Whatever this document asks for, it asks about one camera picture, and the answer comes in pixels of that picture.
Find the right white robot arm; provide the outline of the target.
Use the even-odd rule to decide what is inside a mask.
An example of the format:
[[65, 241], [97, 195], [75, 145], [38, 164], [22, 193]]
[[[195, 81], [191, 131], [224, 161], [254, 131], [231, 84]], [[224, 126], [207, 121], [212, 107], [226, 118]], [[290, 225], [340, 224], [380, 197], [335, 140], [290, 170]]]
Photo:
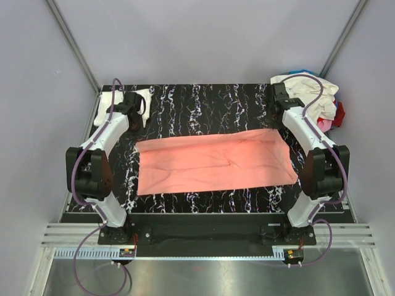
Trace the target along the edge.
[[350, 152], [325, 136], [294, 99], [274, 103], [270, 113], [294, 135], [306, 156], [298, 173], [301, 193], [278, 231], [282, 241], [291, 245], [309, 235], [314, 217], [324, 205], [340, 202], [332, 201], [334, 194], [347, 191]]

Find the salmon pink t shirt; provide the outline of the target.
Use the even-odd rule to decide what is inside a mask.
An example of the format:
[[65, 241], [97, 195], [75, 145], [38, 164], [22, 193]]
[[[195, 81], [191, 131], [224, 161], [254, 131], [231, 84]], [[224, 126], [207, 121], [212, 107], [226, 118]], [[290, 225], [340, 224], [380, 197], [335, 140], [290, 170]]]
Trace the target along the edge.
[[292, 185], [289, 147], [275, 129], [138, 142], [138, 195]]

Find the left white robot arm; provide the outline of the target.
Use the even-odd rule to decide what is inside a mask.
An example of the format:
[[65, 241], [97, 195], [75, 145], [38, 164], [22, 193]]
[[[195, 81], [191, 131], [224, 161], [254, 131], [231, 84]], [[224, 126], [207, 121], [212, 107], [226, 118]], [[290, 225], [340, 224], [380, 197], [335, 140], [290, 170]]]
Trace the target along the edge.
[[91, 207], [101, 218], [100, 234], [109, 242], [127, 244], [133, 238], [131, 221], [113, 193], [109, 155], [127, 131], [140, 128], [139, 107], [115, 105], [83, 144], [65, 153], [67, 188], [77, 204]]

